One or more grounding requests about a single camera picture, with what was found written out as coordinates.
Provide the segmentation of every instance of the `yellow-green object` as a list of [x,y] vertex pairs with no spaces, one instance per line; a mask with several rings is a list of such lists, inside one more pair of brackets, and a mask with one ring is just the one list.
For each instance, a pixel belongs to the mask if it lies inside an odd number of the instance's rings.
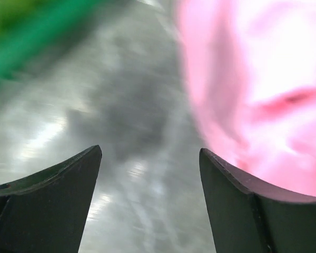
[[[106,0],[0,0],[1,3],[4,1],[31,3],[20,6],[22,9],[15,12],[17,18],[29,12],[28,8],[37,2],[51,2],[32,12],[23,22],[4,31],[0,38],[0,78],[20,67],[29,57],[92,11],[96,4]],[[4,17],[0,16],[0,29],[4,29]]]

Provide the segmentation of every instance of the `green object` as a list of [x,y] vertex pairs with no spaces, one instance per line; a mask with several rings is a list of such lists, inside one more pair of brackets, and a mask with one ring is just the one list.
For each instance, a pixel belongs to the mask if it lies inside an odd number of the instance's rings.
[[56,0],[41,7],[18,26],[7,31],[0,39],[0,79],[22,66],[31,56],[92,11],[96,4],[104,1]]

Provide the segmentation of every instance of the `green tray edge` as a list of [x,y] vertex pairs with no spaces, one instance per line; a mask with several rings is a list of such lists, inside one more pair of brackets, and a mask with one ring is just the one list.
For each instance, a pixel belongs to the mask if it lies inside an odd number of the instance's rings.
[[11,74],[31,56],[82,19],[93,7],[107,0],[63,0],[41,9],[37,15],[0,41],[0,79]]

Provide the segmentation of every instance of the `pink fabric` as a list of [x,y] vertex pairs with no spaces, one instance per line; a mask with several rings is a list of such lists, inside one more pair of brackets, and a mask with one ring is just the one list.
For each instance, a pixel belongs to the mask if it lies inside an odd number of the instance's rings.
[[206,145],[316,196],[316,0],[181,0],[177,23]]

